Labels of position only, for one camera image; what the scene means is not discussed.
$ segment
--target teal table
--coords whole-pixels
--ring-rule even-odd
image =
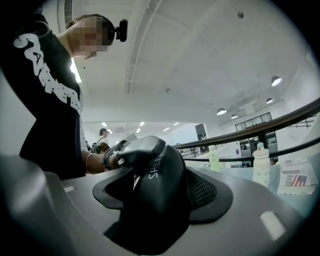
[[[318,181],[320,181],[320,154],[308,157],[313,170],[316,174]],[[209,167],[195,168],[200,172],[210,175]],[[253,180],[254,168],[221,168],[221,173],[246,179]],[[315,203],[319,196],[319,185],[316,186],[315,194],[279,194],[277,193],[278,185],[280,181],[280,165],[272,165],[270,168],[270,183],[269,189],[274,192],[278,197],[286,201],[291,207],[297,210],[304,218],[308,217],[311,213]]]

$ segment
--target white bottle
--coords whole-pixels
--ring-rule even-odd
[[[264,144],[259,142],[257,150],[253,152],[253,177],[252,180],[265,187],[270,183],[270,158],[269,150],[264,148]]]

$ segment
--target neck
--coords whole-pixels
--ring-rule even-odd
[[[63,33],[59,34],[56,36],[60,43],[63,45],[63,47],[66,49],[68,54],[70,55],[71,58],[75,57],[74,52],[71,50],[70,44],[69,44],[69,39],[68,39],[68,33],[67,30],[64,31]]]

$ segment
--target american flag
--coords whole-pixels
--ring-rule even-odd
[[[305,175],[295,175],[291,186],[304,186],[307,181],[307,176]]]

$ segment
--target black mesh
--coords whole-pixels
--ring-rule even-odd
[[[199,209],[216,198],[217,189],[213,184],[207,182],[188,169],[186,170],[186,176],[188,180],[192,210]]]

